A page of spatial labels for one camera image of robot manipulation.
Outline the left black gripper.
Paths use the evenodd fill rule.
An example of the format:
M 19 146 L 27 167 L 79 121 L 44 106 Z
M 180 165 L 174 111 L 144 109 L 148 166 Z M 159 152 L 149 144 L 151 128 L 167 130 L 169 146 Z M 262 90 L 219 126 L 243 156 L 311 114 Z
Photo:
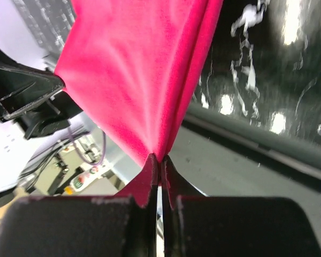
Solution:
M 66 92 L 49 99 L 64 87 L 59 76 L 22 65 L 0 50 L 0 120 L 16 118 L 25 139 L 66 129 L 82 112 Z

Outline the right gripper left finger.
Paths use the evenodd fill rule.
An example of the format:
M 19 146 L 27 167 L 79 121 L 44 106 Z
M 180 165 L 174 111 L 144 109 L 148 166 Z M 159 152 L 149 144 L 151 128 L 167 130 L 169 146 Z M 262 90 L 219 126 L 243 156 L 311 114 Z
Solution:
M 158 161 L 115 195 L 28 196 L 0 223 L 0 256 L 155 256 Z

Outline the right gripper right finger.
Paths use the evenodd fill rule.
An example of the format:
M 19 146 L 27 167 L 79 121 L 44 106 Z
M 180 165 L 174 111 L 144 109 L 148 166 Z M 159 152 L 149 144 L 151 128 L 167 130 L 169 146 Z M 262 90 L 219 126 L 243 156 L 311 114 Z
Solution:
M 282 197 L 205 196 L 160 166 L 166 256 L 321 256 L 303 209 Z

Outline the bright pink t-shirt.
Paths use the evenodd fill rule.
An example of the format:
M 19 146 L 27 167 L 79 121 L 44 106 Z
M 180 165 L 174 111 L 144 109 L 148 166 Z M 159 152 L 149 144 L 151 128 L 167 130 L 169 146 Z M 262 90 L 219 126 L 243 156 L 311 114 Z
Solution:
M 171 149 L 198 83 L 221 1 L 73 1 L 55 73 L 137 164 Z

